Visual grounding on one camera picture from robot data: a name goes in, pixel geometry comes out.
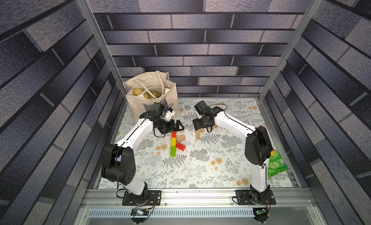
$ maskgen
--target yellow item in bag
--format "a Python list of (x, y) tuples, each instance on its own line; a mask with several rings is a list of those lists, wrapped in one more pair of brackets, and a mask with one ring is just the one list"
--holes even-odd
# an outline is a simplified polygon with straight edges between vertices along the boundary
[[(144, 89), (133, 89), (133, 94), (136, 95), (136, 96), (139, 96), (142, 94), (142, 92), (144, 91)], [(151, 91), (150, 92), (155, 96), (155, 97), (160, 97), (161, 95), (159, 93), (157, 93), (156, 91)], [(148, 92), (144, 93), (143, 95), (145, 98), (147, 99), (154, 99)]]

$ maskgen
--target gray brick pattern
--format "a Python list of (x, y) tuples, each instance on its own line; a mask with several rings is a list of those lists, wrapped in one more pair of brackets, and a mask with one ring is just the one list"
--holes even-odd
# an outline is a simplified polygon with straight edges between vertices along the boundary
[[(159, 70), (169, 72), (178, 86), (263, 86), (266, 79), (254, 76), (271, 74), (310, 2), (88, 1), (123, 81)], [(244, 97), (260, 90), (237, 89)]]
[(0, 1), (0, 223), (70, 224), (123, 97), (75, 0)]
[(266, 97), (328, 224), (371, 222), (369, 2), (323, 0)]

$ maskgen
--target red block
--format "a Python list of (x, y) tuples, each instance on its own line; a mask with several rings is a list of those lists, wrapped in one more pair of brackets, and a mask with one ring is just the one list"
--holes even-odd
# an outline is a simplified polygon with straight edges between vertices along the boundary
[(179, 149), (179, 150), (182, 150), (184, 151), (184, 149), (186, 148), (183, 144), (181, 143), (177, 143), (176, 147)]

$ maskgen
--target floral tablecloth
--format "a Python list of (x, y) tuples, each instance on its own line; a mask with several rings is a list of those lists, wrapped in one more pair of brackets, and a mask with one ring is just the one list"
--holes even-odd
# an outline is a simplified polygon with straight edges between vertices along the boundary
[[(192, 120), (197, 118), (194, 105), (201, 100), (208, 105), (226, 104), (226, 112), (238, 120), (256, 127), (265, 126), (253, 98), (179, 98), (181, 113), (173, 119), (180, 120), (185, 127), (184, 131), (177, 132), (177, 136), (185, 136), (182, 142), (186, 146), (185, 151), (177, 149), (176, 156), (170, 157), (171, 134), (157, 138), (150, 133), (134, 154), (136, 174), (149, 188), (232, 188), (250, 185), (251, 163), (244, 155), (242, 140), (222, 127), (213, 129), (211, 133), (202, 129), (201, 140), (196, 140)], [(134, 125), (132, 111), (128, 106), (116, 142)], [(270, 178), (269, 184), (271, 187), (292, 187), (286, 172)], [(98, 188), (115, 189), (116, 185), (117, 182), (102, 178)]]

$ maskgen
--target canvas bag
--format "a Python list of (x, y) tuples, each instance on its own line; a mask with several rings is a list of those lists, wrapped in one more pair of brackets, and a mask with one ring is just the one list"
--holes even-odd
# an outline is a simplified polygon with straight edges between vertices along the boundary
[[(133, 95), (133, 89), (143, 89), (144, 87), (137, 80), (139, 80), (146, 88), (152, 91), (161, 93), (162, 89), (165, 91), (166, 88), (169, 88), (170, 90), (162, 94), (159, 98), (155, 99), (139, 97)], [(153, 103), (155, 102), (161, 103), (165, 106), (173, 104), (171, 108), (175, 111), (175, 115), (180, 113), (177, 85), (169, 80), (168, 73), (160, 71), (146, 72), (127, 80), (123, 84), (127, 91), (126, 99), (131, 107), (131, 110), (133, 111), (133, 119), (135, 123), (137, 123), (139, 116), (142, 113), (152, 109)]]

